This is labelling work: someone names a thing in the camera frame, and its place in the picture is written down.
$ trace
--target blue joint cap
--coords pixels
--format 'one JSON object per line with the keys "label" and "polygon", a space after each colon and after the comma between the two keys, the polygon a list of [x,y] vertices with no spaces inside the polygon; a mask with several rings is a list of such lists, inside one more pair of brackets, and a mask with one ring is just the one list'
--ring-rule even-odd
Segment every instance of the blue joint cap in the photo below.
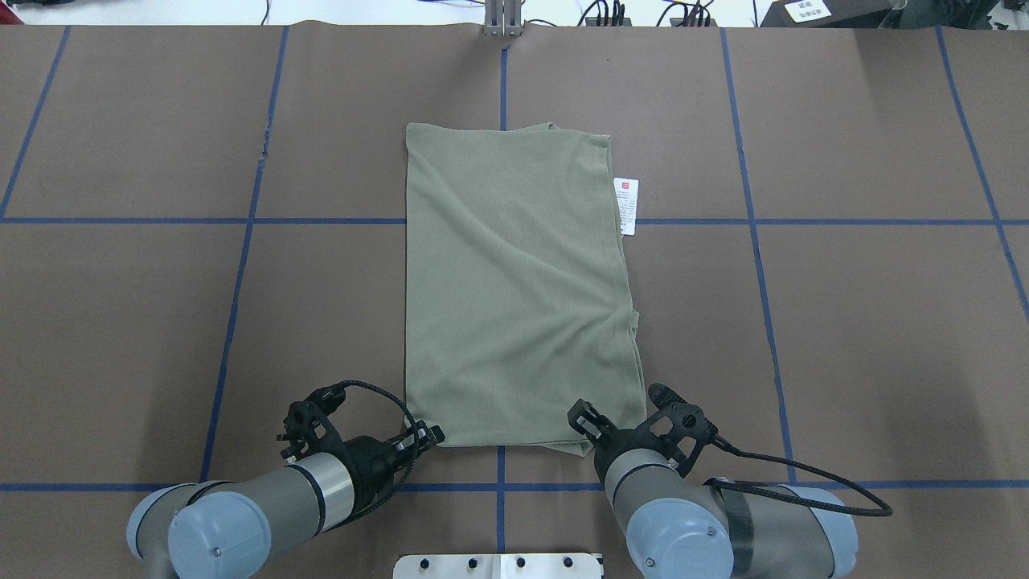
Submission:
{"label": "blue joint cap", "polygon": [[137,539],[139,536],[139,526],[143,523],[143,518],[146,517],[146,513],[150,511],[150,507],[159,501],[162,497],[168,495],[176,488],[179,488],[180,486],[196,485],[196,482],[184,482],[182,484],[176,484],[175,486],[154,491],[153,493],[147,495],[146,499],[140,501],[139,505],[136,505],[132,514],[129,515],[129,524],[126,526],[126,543],[129,543],[129,550],[132,551],[132,554],[136,555],[136,558],[143,560],[143,555],[139,552],[139,543]]}
{"label": "blue joint cap", "polygon": [[168,553],[181,579],[244,579],[272,550],[268,517],[239,493],[212,493],[179,511],[168,529]]}
{"label": "blue joint cap", "polygon": [[725,528],[684,499],[657,499],[636,509],[626,544],[646,579],[729,579],[733,574]]}
{"label": "blue joint cap", "polygon": [[[824,488],[811,488],[810,486],[790,486],[780,484],[783,488],[788,488],[793,495],[802,499],[821,501],[843,506],[836,495]],[[844,514],[825,511],[822,509],[811,509],[818,524],[822,526],[825,538],[829,540],[829,547],[832,549],[832,575],[830,578],[844,577],[854,570],[857,565],[857,527],[854,526],[854,517]]]}

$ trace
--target white label on box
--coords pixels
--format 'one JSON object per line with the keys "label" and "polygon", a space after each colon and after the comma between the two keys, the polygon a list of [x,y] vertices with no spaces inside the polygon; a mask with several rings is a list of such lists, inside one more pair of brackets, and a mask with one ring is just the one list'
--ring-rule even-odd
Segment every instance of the white label on box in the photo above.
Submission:
{"label": "white label on box", "polygon": [[816,21],[832,15],[822,0],[801,0],[801,2],[786,4],[786,11],[795,23]]}
{"label": "white label on box", "polygon": [[622,214],[622,234],[636,234],[636,198],[639,190],[639,179],[614,177],[614,196],[618,198],[618,213]]}

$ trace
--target cloth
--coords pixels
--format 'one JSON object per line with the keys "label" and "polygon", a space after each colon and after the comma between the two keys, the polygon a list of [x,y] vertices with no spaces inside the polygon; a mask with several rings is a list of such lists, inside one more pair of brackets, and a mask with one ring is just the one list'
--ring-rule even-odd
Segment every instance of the cloth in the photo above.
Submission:
{"label": "cloth", "polygon": [[579,398],[646,418],[609,144],[407,125],[406,395],[442,446],[584,456]]}

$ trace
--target gray robot arm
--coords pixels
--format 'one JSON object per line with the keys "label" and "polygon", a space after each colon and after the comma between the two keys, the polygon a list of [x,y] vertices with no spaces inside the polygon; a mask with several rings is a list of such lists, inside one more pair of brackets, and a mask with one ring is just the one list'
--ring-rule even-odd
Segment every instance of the gray robot arm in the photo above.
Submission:
{"label": "gray robot arm", "polygon": [[[328,414],[344,402],[348,387],[386,396],[411,428],[387,441],[362,436],[344,442]],[[285,468],[246,482],[164,488],[136,507],[126,540],[143,560],[146,577],[250,577],[268,560],[377,509],[403,483],[418,456],[443,440],[439,427],[415,422],[399,399],[356,381],[294,402],[283,424],[286,434],[279,440],[289,442],[282,451]]]}
{"label": "gray robot arm", "polygon": [[[857,530],[852,515],[888,516],[889,505],[830,473],[785,459],[743,453],[703,411],[667,387],[649,390],[658,411],[633,430],[619,430],[579,400],[572,429],[594,443],[594,465],[633,563],[646,579],[824,579],[854,568]],[[651,427],[668,418],[669,433]],[[689,456],[678,448],[695,440]],[[704,485],[684,477],[708,444],[744,458],[789,464],[858,491],[879,509],[845,507],[819,488],[762,487],[728,479]]]}

